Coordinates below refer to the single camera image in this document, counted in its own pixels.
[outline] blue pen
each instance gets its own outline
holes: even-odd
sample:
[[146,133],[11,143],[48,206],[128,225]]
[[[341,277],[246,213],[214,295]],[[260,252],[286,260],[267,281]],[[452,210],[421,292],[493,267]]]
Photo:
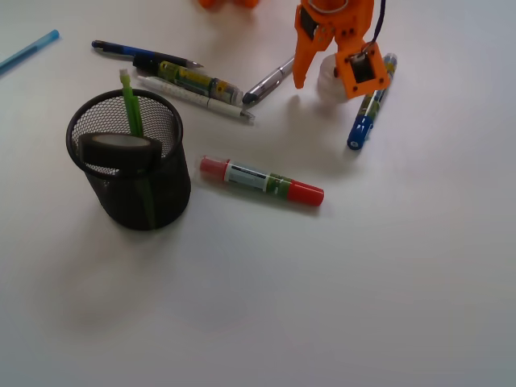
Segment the blue pen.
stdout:
[[136,54],[140,56],[148,56],[149,58],[158,60],[159,62],[167,61],[170,63],[174,63],[175,65],[179,65],[182,67],[186,67],[188,69],[198,69],[199,67],[203,67],[201,64],[197,62],[193,62],[191,60],[187,60],[184,58],[180,58],[174,55],[162,54],[160,52],[142,50],[141,48],[134,48],[129,46],[122,46],[121,44],[108,43],[102,40],[94,40],[91,42],[93,48],[100,52],[123,55],[123,56],[131,56],[134,57]]
[[[397,56],[394,54],[387,54],[384,57],[384,64],[387,68],[387,73],[391,81],[397,67]],[[358,115],[356,116],[355,124],[352,132],[347,139],[347,145],[353,151],[358,151],[364,146],[365,139],[371,131],[374,120],[381,108],[381,103],[387,93],[387,89],[375,91],[374,94],[368,94],[364,97]]]
[[2,63],[0,63],[0,75],[2,75],[8,69],[11,69],[12,67],[16,66],[22,60],[28,58],[34,52],[39,51],[41,48],[47,46],[48,44],[50,44],[58,38],[59,32],[57,30],[54,30],[52,32],[49,32],[43,38],[37,40],[30,46],[26,46],[22,51],[18,51],[10,58],[5,59]]

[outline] orange object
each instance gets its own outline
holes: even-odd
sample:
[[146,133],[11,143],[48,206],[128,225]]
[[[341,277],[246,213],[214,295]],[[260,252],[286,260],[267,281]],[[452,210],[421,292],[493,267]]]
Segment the orange object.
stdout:
[[374,0],[301,0],[296,13],[298,45],[293,79],[302,89],[317,52],[327,50],[335,39],[335,76],[340,77],[349,99],[386,89],[390,78],[376,42],[366,44]]
[[[217,0],[199,0],[199,3],[205,8],[214,6],[216,2]],[[235,0],[235,3],[246,6],[247,8],[254,8],[259,2],[260,0]]]

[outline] light blue pen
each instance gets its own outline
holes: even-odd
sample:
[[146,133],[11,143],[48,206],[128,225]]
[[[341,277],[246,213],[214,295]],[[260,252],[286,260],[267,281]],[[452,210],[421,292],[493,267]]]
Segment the light blue pen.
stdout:
[[2,75],[5,71],[11,69],[13,66],[16,66],[22,60],[28,58],[34,52],[39,51],[41,48],[50,44],[54,40],[57,40],[58,38],[59,32],[58,30],[54,30],[45,35],[43,38],[37,40],[30,46],[26,46],[22,51],[18,51],[10,58],[5,59],[2,63],[0,63],[0,75]]

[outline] mesh cup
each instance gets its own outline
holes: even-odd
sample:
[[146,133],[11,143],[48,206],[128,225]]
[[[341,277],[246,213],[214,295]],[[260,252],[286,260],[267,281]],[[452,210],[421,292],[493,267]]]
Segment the mesh cup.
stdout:
[[107,214],[125,227],[147,231],[164,227],[182,214],[191,185],[177,110],[159,95],[138,89],[133,92],[139,99],[144,135],[161,142],[159,165],[137,173],[85,164],[79,158],[81,135],[131,134],[122,90],[101,94],[79,109],[68,126],[66,148]]

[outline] red marker cap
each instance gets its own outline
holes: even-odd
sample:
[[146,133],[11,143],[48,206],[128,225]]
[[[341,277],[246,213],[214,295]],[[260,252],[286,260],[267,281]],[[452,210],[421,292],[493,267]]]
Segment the red marker cap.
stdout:
[[289,193],[287,194],[287,200],[319,207],[324,200],[324,191],[312,185],[292,180]]
[[201,159],[199,169],[205,175],[209,175],[216,180],[224,180],[229,160],[223,160],[216,157],[204,156]]

